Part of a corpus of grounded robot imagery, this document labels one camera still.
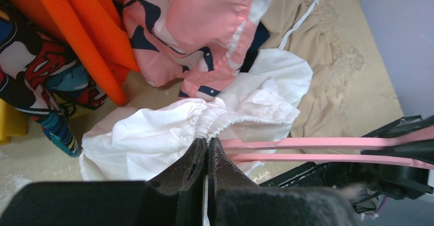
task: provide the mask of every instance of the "white drawstring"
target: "white drawstring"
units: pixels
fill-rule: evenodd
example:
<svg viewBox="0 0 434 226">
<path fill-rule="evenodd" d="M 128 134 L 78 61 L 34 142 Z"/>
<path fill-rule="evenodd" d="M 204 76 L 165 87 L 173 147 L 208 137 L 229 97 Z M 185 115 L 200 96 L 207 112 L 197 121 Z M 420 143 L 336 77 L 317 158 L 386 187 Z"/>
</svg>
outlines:
<svg viewBox="0 0 434 226">
<path fill-rule="evenodd" d="M 309 6 L 308 10 L 306 11 L 306 13 L 300 18 L 300 20 L 298 20 L 294 26 L 285 33 L 284 37 L 282 38 L 282 42 L 279 45 L 279 49 L 283 49 L 286 45 L 286 43 L 288 42 L 288 38 L 289 35 L 291 35 L 292 32 L 294 32 L 295 30 L 297 30 L 298 27 L 300 27 L 300 25 L 303 23 L 304 20 L 306 20 L 306 17 L 308 17 L 308 15 L 310 15 L 310 13 L 312 13 L 313 8 L 315 8 L 315 5 L 319 4 L 319 0 L 313 0 L 312 4 Z"/>
</svg>

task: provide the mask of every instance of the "multicolored fabric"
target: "multicolored fabric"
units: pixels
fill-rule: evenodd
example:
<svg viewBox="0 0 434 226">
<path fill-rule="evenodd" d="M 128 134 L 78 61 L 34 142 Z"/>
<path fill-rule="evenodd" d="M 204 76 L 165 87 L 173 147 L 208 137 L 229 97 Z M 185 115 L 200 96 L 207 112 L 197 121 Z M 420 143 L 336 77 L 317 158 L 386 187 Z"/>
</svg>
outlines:
<svg viewBox="0 0 434 226">
<path fill-rule="evenodd" d="M 97 109 L 107 95 L 68 45 L 0 7 L 0 98 L 41 124 L 61 150 L 77 156 L 67 119 L 80 106 Z"/>
<path fill-rule="evenodd" d="M 123 22 L 153 86 L 211 100 L 237 76 L 271 0 L 124 0 Z"/>
</svg>

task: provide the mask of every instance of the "white cloth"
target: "white cloth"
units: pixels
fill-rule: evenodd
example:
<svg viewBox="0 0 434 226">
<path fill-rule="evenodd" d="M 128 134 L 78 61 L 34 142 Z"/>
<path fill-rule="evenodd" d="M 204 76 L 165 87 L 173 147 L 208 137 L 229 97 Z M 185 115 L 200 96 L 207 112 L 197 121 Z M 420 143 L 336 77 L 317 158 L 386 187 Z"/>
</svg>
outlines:
<svg viewBox="0 0 434 226">
<path fill-rule="evenodd" d="M 311 79 L 305 60 L 285 50 L 264 49 L 250 71 L 240 73 L 213 102 L 184 99 L 159 110 L 118 108 L 83 136 L 83 179 L 152 179 L 195 138 L 280 141 L 291 130 Z M 249 174 L 260 164 L 238 166 Z"/>
</svg>

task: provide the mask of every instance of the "orange fabric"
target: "orange fabric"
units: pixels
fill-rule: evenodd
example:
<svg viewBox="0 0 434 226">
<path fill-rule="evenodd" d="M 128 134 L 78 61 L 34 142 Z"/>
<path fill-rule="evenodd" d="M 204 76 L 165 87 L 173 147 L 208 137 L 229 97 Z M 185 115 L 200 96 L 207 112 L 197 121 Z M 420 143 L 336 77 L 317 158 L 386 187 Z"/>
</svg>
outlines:
<svg viewBox="0 0 434 226">
<path fill-rule="evenodd" d="M 11 0 L 36 24 L 67 41 L 111 100 L 126 101 L 121 84 L 138 71 L 111 0 Z"/>
</svg>

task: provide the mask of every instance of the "yellow object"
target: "yellow object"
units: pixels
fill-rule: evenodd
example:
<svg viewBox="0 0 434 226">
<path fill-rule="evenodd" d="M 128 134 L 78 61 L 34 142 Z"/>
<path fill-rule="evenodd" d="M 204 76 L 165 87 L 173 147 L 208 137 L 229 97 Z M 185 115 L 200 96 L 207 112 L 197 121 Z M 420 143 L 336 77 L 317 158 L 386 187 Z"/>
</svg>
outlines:
<svg viewBox="0 0 434 226">
<path fill-rule="evenodd" d="M 9 143 L 11 137 L 27 135 L 27 117 L 0 99 L 0 145 Z"/>
</svg>

